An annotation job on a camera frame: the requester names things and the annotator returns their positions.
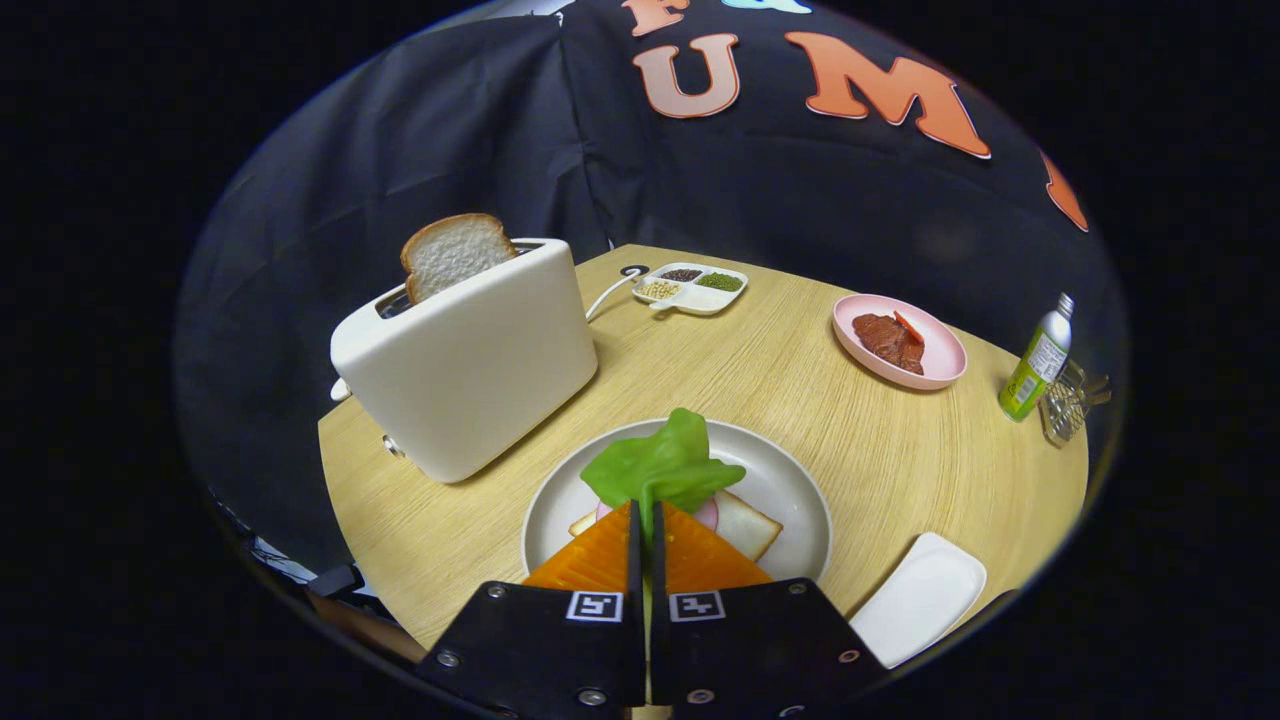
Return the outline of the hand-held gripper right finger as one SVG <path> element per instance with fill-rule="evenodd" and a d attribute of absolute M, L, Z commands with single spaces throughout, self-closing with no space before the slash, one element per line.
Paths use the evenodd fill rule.
<path fill-rule="evenodd" d="M 805 577 L 750 562 L 690 514 L 653 509 L 650 698 L 675 719 L 840 719 L 891 671 Z"/>

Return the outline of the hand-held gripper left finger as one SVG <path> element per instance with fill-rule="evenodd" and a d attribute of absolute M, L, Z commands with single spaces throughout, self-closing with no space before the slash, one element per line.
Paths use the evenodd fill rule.
<path fill-rule="evenodd" d="M 646 703 L 643 524 L 635 503 L 607 514 L 573 544 L 605 555 L 604 589 L 485 582 L 416 676 L 483 716 L 628 716 Z"/>

